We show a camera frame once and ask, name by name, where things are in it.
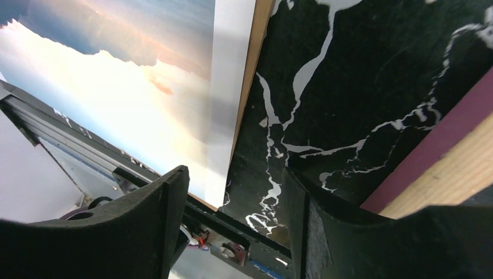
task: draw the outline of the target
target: white panel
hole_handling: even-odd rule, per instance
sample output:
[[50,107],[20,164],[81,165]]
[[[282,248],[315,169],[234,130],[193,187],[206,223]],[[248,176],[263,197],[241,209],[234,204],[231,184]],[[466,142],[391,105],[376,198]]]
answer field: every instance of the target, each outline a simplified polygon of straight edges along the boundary
[[0,110],[0,219],[59,218],[82,193],[41,146],[32,146]]

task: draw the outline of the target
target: white surface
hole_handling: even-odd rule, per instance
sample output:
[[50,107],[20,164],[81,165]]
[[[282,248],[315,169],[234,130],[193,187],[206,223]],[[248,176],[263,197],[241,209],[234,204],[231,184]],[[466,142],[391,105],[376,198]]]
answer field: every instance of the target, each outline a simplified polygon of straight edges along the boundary
[[41,145],[0,110],[0,219],[31,223],[69,212],[82,193]]
[[187,165],[190,193],[219,207],[254,6],[216,0],[210,82],[159,59],[138,66],[104,50],[84,55],[16,21],[0,29],[0,71],[158,173]]
[[254,9],[255,0],[216,0],[205,201],[217,208],[224,201]]

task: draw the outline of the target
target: metal frame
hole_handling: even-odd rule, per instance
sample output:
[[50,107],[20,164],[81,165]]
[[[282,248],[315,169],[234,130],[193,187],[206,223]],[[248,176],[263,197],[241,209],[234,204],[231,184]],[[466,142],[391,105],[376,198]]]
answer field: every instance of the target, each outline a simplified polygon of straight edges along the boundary
[[[132,158],[127,153],[104,141],[102,138],[78,125],[61,113],[10,84],[3,84],[3,98],[0,109],[11,117],[13,122],[23,126],[33,136],[40,137],[69,155],[74,156],[90,168],[111,180],[117,168],[131,174],[145,183],[157,179],[159,175],[152,169]],[[214,253],[219,259],[253,278],[291,278],[292,264],[289,249],[255,232],[248,226],[234,220],[222,212],[214,212],[188,196],[184,220],[198,222],[202,227],[214,230],[226,239],[245,247],[249,252],[244,265],[234,263],[221,253]]]

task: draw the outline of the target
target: wooden board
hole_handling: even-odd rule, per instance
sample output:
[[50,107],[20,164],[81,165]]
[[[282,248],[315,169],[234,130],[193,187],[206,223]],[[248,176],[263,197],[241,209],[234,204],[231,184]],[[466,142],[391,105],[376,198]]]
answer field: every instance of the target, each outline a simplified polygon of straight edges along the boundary
[[380,214],[398,219],[428,205],[457,205],[493,183],[493,114]]
[[444,154],[493,112],[493,69],[459,101],[366,199],[361,208],[380,213],[406,188],[437,164]]
[[236,118],[236,128],[234,131],[233,147],[231,149],[231,158],[233,158],[234,147],[240,131],[241,119],[247,105],[248,93],[253,82],[253,75],[257,68],[257,61],[262,48],[262,42],[265,38],[267,24],[274,0],[257,0],[255,2],[255,11],[253,12],[252,31],[250,32],[250,43],[248,44],[248,52],[246,54],[245,74],[243,75],[243,85],[241,87],[240,106],[238,107],[238,116]]

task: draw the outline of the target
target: wire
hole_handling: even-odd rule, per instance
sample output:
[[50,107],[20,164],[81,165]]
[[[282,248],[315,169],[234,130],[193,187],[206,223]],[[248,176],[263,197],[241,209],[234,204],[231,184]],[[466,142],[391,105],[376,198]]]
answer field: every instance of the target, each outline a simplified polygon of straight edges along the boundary
[[199,245],[199,242],[197,241],[197,239],[192,237],[192,235],[190,234],[188,229],[183,224],[180,225],[180,231],[182,231],[185,234],[185,236],[188,238],[189,245],[192,245],[192,246]]
[[111,201],[113,201],[113,199],[112,198],[109,198],[107,196],[100,196],[99,198],[97,198],[94,201],[92,201],[89,204],[89,206],[87,207],[87,209],[93,209],[96,206],[98,206],[101,202],[104,202],[104,201],[111,202]]

